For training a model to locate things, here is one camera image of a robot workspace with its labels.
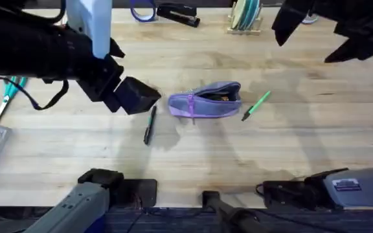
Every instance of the scissors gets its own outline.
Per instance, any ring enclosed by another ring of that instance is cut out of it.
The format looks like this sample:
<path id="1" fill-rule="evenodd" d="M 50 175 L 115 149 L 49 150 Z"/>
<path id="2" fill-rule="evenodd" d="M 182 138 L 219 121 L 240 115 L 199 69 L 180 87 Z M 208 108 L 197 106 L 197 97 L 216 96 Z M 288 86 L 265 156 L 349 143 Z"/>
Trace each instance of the scissors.
<path id="1" fill-rule="evenodd" d="M 21 87 L 24 87 L 27 82 L 27 78 L 25 77 L 19 78 L 19 77 L 13 76 L 11 77 L 10 80 L 13 81 L 14 83 L 17 83 Z M 0 118 L 2 114 L 4 113 L 5 107 L 13 99 L 13 97 L 17 94 L 17 92 L 18 92 L 18 88 L 12 85 L 12 83 L 8 82 L 5 84 L 4 99 L 0 107 Z"/>

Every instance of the wooden table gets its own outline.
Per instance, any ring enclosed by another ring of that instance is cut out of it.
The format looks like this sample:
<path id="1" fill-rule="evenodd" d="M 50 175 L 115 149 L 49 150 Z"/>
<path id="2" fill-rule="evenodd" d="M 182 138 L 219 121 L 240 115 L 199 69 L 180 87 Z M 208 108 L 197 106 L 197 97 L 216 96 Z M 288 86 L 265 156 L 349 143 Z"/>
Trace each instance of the wooden table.
<path id="1" fill-rule="evenodd" d="M 90 168 L 157 179 L 158 206 L 199 206 L 203 190 L 219 190 L 232 205 L 263 207 L 253 194 L 262 181 L 373 167 L 373 58 L 323 63 L 344 41 L 325 19 L 300 26 L 280 48 L 270 30 L 277 10 L 263 10 L 260 36 L 226 34 L 229 9 L 199 9 L 198 28 L 136 23 L 129 10 L 114 10 L 124 74 L 163 94 L 153 145 L 142 142 L 148 113 L 112 114 L 74 82 L 46 111 L 18 94 L 1 121 L 14 131 L 0 158 L 0 206 L 55 205 Z M 239 114 L 195 125 L 170 116 L 169 95 L 220 80 L 242 84 Z M 31 80 L 27 90 L 44 104 L 60 86 Z M 268 90 L 271 98 L 241 122 Z M 0 103 L 2 94 L 0 82 Z"/>

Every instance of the black cable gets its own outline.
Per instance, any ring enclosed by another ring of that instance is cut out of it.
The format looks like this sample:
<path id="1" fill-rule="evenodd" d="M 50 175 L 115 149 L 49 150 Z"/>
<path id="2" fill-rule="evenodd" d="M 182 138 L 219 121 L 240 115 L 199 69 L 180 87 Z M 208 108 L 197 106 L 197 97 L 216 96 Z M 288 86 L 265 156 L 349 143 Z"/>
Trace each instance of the black cable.
<path id="1" fill-rule="evenodd" d="M 54 95 L 54 97 L 52 97 L 52 99 L 50 100 L 50 102 L 46 106 L 40 107 L 38 105 L 37 101 L 33 97 L 31 97 L 31 95 L 22 86 L 18 85 L 18 83 L 13 82 L 9 78 L 0 78 L 0 80 L 5 80 L 7 82 L 10 82 L 12 85 L 14 85 L 14 87 L 17 87 L 17 89 L 19 91 L 21 91 L 22 93 L 24 93 L 25 96 L 30 100 L 30 102 L 32 104 L 32 107 L 35 110 L 38 110 L 38 111 L 48 109 L 48 108 L 52 107 L 54 104 L 57 104 L 57 102 L 60 100 L 60 98 L 63 97 L 63 95 L 65 95 L 69 90 L 69 82 L 67 80 L 63 80 L 62 89 L 56 95 Z"/>
<path id="2" fill-rule="evenodd" d="M 37 21 L 39 23 L 47 23 L 47 24 L 55 24 L 62 20 L 65 14 L 65 0 L 61 0 L 60 5 L 60 13 L 56 17 L 43 17 L 43 16 L 37 16 L 34 14 L 29 14 L 27 12 L 22 11 L 22 9 L 18 6 L 14 5 L 7 5 L 7 3 L 3 3 L 0 5 L 0 7 L 5 8 L 15 15 L 22 17 L 23 19 L 28 19 L 31 21 Z"/>
<path id="3" fill-rule="evenodd" d="M 265 214 L 267 216 L 270 216 L 270 217 L 273 217 L 273 218 L 276 218 L 276 219 L 280 219 L 280 220 L 283 220 L 283 221 L 288 221 L 288 222 L 291 222 L 291 223 L 294 223 L 294 224 L 303 225 L 303 226 L 307 226 L 307 227 L 311 227 L 311 228 L 316 228 L 316 229 L 319 229 L 319 230 L 325 230 L 325 231 L 328 231 L 328 232 L 335 232 L 335 233 L 347 233 L 344 230 L 324 227 L 322 225 L 316 225 L 316 224 L 313 224 L 313 223 L 307 223 L 307 222 L 304 222 L 304 221 L 290 219 L 290 218 L 286 218 L 286 217 L 282 217 L 282 216 L 278 216 L 276 214 L 266 212 L 264 210 L 255 209 L 254 211 L 260 212 L 262 214 Z"/>
<path id="4" fill-rule="evenodd" d="M 255 189 L 256 190 L 256 194 L 259 195 L 260 197 L 264 197 L 264 194 L 259 191 L 260 187 L 263 187 L 263 184 L 256 185 L 256 189 Z"/>
<path id="5" fill-rule="evenodd" d="M 143 212 L 141 212 L 141 213 L 140 213 L 140 214 L 135 218 L 135 220 L 133 220 L 132 224 L 129 226 L 129 228 L 128 228 L 128 230 L 126 231 L 126 233 L 129 233 L 129 232 L 132 230 L 133 226 L 135 226 L 136 222 L 138 222 L 138 220 L 142 217 L 142 215 L 143 215 Z"/>
<path id="6" fill-rule="evenodd" d="M 201 209 L 199 211 L 197 211 L 196 213 L 194 214 L 191 214 L 191 215 L 184 215 L 184 216 L 169 216 L 168 215 L 168 212 L 169 212 L 169 208 L 166 209 L 166 214 L 162 214 L 160 213 L 161 210 L 157 210 L 155 212 L 149 212 L 149 211 L 146 211 L 146 214 L 150 215 L 150 216 L 155 216 L 155 217 L 165 217 L 165 218 L 170 218 L 170 219 L 188 219 L 188 218 L 194 218 L 194 217 L 198 217 L 200 216 L 201 214 L 204 213 L 205 209 Z"/>

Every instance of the black pen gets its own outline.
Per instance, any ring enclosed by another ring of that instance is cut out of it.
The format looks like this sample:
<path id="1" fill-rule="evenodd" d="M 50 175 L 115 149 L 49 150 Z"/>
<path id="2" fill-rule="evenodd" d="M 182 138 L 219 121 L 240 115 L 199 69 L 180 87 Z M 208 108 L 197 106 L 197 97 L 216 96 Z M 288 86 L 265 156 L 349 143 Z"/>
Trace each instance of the black pen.
<path id="1" fill-rule="evenodd" d="M 152 108 L 152 113 L 149 116 L 148 127 L 146 128 L 145 135 L 143 136 L 143 142 L 145 145 L 149 145 L 150 137 L 152 136 L 153 123 L 155 122 L 156 116 L 156 105 Z"/>

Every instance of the label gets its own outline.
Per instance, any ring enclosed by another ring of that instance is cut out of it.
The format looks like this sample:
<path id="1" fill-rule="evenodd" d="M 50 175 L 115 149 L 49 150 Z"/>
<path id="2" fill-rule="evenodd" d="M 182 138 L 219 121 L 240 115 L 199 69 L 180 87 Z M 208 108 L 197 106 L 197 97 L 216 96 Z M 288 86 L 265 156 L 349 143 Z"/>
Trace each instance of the label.
<path id="1" fill-rule="evenodd" d="M 338 192 L 362 190 L 359 182 L 354 178 L 334 180 L 332 181 L 332 184 Z"/>

